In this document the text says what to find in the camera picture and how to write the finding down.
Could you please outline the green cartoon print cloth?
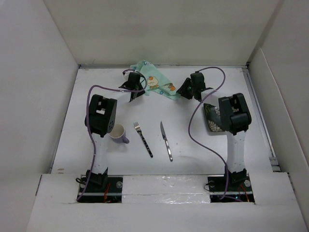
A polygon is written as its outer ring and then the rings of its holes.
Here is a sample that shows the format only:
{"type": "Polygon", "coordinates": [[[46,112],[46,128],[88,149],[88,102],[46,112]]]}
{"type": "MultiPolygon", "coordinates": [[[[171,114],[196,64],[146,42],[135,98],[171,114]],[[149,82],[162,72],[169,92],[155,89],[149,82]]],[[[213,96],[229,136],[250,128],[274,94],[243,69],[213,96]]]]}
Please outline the green cartoon print cloth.
{"type": "Polygon", "coordinates": [[[156,92],[164,97],[177,100],[180,95],[176,93],[174,84],[159,71],[152,63],[142,60],[130,66],[132,69],[142,73],[146,78],[146,93],[156,92]]]}

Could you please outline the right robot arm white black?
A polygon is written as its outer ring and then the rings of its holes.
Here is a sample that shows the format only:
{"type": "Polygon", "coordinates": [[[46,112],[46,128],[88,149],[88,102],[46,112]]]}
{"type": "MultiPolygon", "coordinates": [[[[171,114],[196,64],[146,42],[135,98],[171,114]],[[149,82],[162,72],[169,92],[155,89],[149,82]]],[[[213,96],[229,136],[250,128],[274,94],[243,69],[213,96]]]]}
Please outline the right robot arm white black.
{"type": "Polygon", "coordinates": [[[207,88],[204,75],[194,72],[186,78],[177,93],[186,99],[196,99],[219,110],[219,128],[227,135],[227,171],[223,178],[224,187],[235,190],[246,179],[244,164],[244,142],[246,132],[252,122],[245,97],[242,93],[227,96],[219,89],[207,88]]]}

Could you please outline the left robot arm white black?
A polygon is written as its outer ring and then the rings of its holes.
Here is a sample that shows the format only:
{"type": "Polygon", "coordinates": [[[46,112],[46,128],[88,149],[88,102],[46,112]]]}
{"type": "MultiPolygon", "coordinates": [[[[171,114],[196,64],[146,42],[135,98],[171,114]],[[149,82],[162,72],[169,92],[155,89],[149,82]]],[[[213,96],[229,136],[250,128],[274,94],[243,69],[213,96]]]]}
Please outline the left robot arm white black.
{"type": "Polygon", "coordinates": [[[116,110],[118,106],[129,103],[145,94],[146,78],[139,71],[127,69],[127,80],[118,88],[112,89],[93,85],[87,95],[85,125],[93,145],[93,158],[87,178],[96,191],[104,191],[107,187],[108,161],[107,138],[115,127],[116,110]]]}

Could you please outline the black floral square plate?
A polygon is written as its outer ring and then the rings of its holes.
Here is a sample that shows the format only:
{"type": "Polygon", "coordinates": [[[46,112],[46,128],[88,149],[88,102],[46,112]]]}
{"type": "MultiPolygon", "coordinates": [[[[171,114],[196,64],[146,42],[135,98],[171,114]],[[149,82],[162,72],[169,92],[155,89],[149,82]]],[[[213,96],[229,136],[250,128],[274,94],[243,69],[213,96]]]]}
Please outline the black floral square plate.
{"type": "Polygon", "coordinates": [[[218,107],[204,103],[205,120],[210,132],[224,132],[218,107]]]}

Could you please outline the purple mug white inside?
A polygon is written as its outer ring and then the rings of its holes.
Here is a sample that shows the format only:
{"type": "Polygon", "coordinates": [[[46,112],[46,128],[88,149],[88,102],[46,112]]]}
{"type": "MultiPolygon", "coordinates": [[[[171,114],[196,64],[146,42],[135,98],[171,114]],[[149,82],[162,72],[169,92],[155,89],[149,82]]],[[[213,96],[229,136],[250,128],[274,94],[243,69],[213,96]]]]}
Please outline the purple mug white inside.
{"type": "Polygon", "coordinates": [[[115,143],[129,144],[129,139],[126,137],[126,131],[122,124],[115,124],[109,136],[115,143]]]}

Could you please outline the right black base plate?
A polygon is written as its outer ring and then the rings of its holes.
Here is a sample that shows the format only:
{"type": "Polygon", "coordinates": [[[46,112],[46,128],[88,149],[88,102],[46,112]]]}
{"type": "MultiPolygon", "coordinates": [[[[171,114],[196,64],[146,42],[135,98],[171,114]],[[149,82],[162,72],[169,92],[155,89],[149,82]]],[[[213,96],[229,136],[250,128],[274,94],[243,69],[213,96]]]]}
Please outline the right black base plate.
{"type": "Polygon", "coordinates": [[[208,176],[204,189],[209,193],[211,203],[255,203],[250,177],[239,183],[229,184],[225,197],[226,179],[222,175],[208,176]]]}

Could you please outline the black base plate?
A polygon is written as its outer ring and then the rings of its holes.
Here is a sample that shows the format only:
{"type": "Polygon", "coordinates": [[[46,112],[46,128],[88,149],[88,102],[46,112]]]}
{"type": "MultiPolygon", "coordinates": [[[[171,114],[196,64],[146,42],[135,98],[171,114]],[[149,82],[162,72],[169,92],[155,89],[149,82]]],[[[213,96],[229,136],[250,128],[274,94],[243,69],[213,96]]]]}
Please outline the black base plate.
{"type": "Polygon", "coordinates": [[[82,182],[79,183],[77,202],[79,203],[121,203],[123,190],[123,176],[108,176],[107,183],[103,186],[89,182],[84,194],[84,183],[86,176],[82,175],[82,182]]]}
{"type": "Polygon", "coordinates": [[[211,203],[255,203],[250,177],[239,183],[229,184],[225,197],[226,179],[222,175],[208,176],[204,189],[209,193],[211,203]]]}

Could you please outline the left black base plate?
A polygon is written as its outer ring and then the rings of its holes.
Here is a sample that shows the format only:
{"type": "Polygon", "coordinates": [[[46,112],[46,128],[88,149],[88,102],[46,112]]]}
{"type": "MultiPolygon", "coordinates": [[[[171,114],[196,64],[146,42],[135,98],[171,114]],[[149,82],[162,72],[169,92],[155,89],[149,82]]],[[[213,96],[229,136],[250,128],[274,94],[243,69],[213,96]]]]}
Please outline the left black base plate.
{"type": "Polygon", "coordinates": [[[84,194],[84,183],[86,176],[82,175],[82,182],[79,183],[77,202],[79,203],[121,203],[123,190],[123,176],[108,176],[107,183],[103,186],[89,182],[84,194]]]}

